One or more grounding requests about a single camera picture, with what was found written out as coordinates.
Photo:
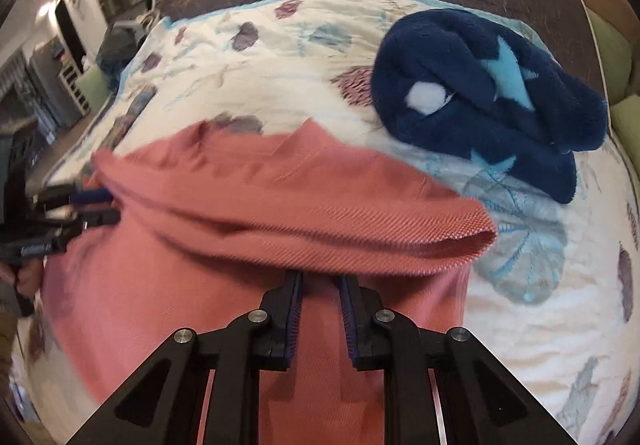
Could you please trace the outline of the left hand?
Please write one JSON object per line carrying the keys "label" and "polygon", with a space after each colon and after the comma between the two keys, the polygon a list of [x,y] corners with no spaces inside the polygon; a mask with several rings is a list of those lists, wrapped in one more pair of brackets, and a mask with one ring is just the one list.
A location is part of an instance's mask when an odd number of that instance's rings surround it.
{"label": "left hand", "polygon": [[14,272],[6,263],[0,264],[1,279],[14,286],[25,298],[32,298],[40,289],[43,276],[43,261],[32,260],[22,264],[18,272]]}

